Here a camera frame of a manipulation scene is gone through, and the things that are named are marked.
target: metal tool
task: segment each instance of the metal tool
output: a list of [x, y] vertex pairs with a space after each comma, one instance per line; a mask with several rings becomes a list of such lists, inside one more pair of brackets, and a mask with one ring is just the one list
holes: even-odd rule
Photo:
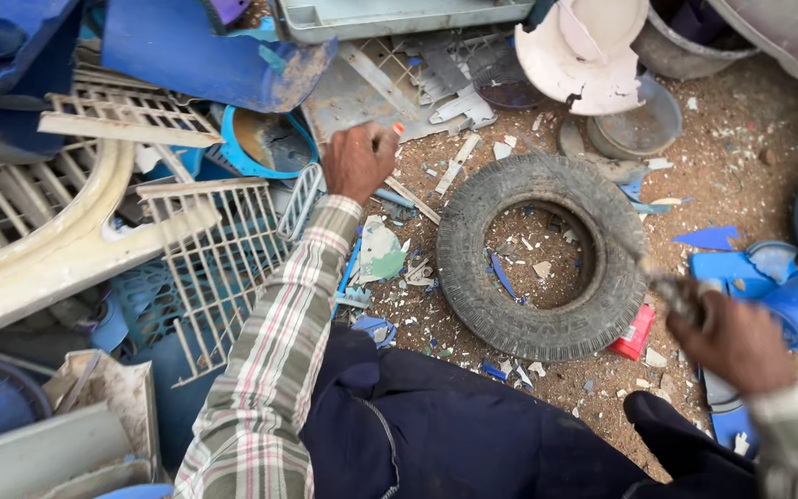
[[[537, 155], [539, 159], [542, 159], [544, 161], [544, 166], [550, 173], [556, 176], [560, 183], [571, 191], [570, 186], [574, 185], [575, 182], [569, 178], [564, 171], [556, 171], [551, 168], [550, 161], [552, 160], [550, 156], [536, 146], [526, 133], [518, 129], [516, 131], [522, 137], [528, 150]], [[570, 169], [569, 174], [586, 176], [587, 172]], [[667, 303], [670, 309], [681, 315], [687, 323], [696, 326], [703, 324], [704, 311], [701, 305], [685, 297], [679, 279], [672, 274], [664, 272], [660, 266], [654, 264], [649, 258], [647, 245], [636, 241], [626, 232], [616, 229], [616, 227], [622, 224], [615, 224], [614, 221], [622, 215], [623, 210], [615, 210], [611, 206], [611, 199], [597, 199], [593, 202], [586, 203], [586, 205], [591, 212], [590, 214], [593, 215], [593, 219], [599, 222], [602, 229], [615, 239], [618, 246], [633, 257], [636, 261], [637, 269], [646, 277], [649, 288], [653, 289], [654, 292]]]

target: plastic grid panel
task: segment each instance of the plastic grid panel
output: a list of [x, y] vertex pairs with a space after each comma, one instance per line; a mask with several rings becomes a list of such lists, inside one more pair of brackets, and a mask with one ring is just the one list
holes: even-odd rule
[[255, 290], [283, 262], [288, 247], [276, 236], [267, 187], [247, 177], [138, 188], [156, 223], [202, 203], [221, 212], [215, 227], [167, 247], [163, 256], [183, 308], [172, 326], [192, 372], [175, 386], [226, 364]]

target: dark blue trousers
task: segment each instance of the dark blue trousers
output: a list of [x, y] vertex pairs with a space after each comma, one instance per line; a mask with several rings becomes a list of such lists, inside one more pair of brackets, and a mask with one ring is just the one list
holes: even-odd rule
[[645, 392], [628, 419], [674, 477], [650, 482], [580, 419], [439, 359], [335, 327], [301, 438], [316, 497], [756, 497], [753, 464]]

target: plastic debris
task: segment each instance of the plastic debris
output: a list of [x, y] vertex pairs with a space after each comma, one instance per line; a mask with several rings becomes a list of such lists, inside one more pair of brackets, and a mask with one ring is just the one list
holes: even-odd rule
[[541, 262], [531, 268], [535, 269], [535, 274], [538, 275], [541, 279], [546, 279], [550, 275], [550, 267], [553, 265], [550, 262]]
[[734, 436], [734, 453], [738, 456], [746, 456], [750, 444], [747, 441], [746, 433], [738, 433]]
[[501, 284], [504, 286], [504, 289], [507, 290], [507, 293], [510, 293], [510, 296], [516, 298], [516, 293], [513, 291], [513, 285], [510, 284], [510, 280], [507, 279], [507, 274], [504, 273], [504, 269], [501, 267], [501, 260], [497, 257], [496, 253], [491, 253], [491, 268], [495, 271], [495, 276], [497, 279], [501, 281]]
[[407, 249], [399, 246], [399, 239], [393, 231], [384, 227], [381, 218], [370, 215], [362, 231], [357, 282], [365, 284], [397, 276], [405, 262], [406, 252]]
[[510, 146], [507, 146], [503, 142], [495, 142], [495, 144], [493, 146], [493, 149], [495, 151], [495, 159], [496, 160], [502, 160], [505, 157], [509, 156], [511, 153], [513, 153], [513, 148], [510, 147]]
[[504, 373], [505, 375], [509, 376], [510, 375], [510, 371], [512, 371], [512, 370], [513, 370], [513, 364], [510, 363], [509, 359], [504, 360], [503, 362], [501, 362], [501, 372], [502, 373]]
[[664, 170], [666, 168], [673, 168], [673, 164], [667, 161], [667, 158], [650, 158], [646, 160], [648, 167], [652, 170]]
[[532, 362], [528, 364], [528, 370], [538, 373], [539, 377], [546, 377], [547, 371], [544, 370], [544, 365], [540, 362]]
[[519, 377], [522, 378], [522, 382], [526, 383], [528, 386], [534, 388], [535, 385], [531, 383], [531, 379], [525, 374], [525, 369], [522, 366], [516, 366], [516, 372], [519, 374]]
[[562, 237], [564, 237], [565, 240], [566, 240], [566, 243], [569, 243], [569, 244], [571, 244], [571, 243], [573, 243], [575, 241], [578, 241], [577, 234], [574, 233], [573, 229], [567, 230], [564, 234], [562, 234]]
[[482, 371], [484, 371], [486, 374], [496, 377], [497, 379], [500, 379], [501, 381], [507, 380], [507, 375], [504, 374], [504, 372], [502, 372], [500, 369], [496, 368], [494, 364], [485, 358], [482, 359]]
[[646, 364], [653, 368], [666, 368], [667, 359], [652, 347], [648, 347], [646, 350]]
[[364, 313], [356, 317], [356, 324], [353, 324], [352, 329], [370, 335], [378, 348], [389, 345], [396, 335], [396, 326], [393, 323], [377, 317], [369, 317]]
[[660, 377], [660, 389], [667, 391], [670, 395], [676, 393], [676, 383], [673, 382], [673, 377], [671, 377], [671, 375], [664, 373], [664, 375]]
[[710, 227], [700, 231], [688, 232], [674, 237], [673, 243], [683, 243], [705, 250], [733, 251], [729, 243], [730, 237], [740, 237], [734, 225], [726, 227]]

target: red box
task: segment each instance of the red box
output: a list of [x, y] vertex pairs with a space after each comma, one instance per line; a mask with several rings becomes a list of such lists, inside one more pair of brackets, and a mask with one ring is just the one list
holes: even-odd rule
[[608, 346], [608, 350], [630, 360], [639, 360], [639, 355], [642, 354], [642, 349], [646, 346], [646, 338], [648, 338], [649, 329], [654, 323], [654, 317], [652, 308], [643, 304], [639, 307], [633, 324], [627, 327], [627, 330], [615, 340], [615, 343]]

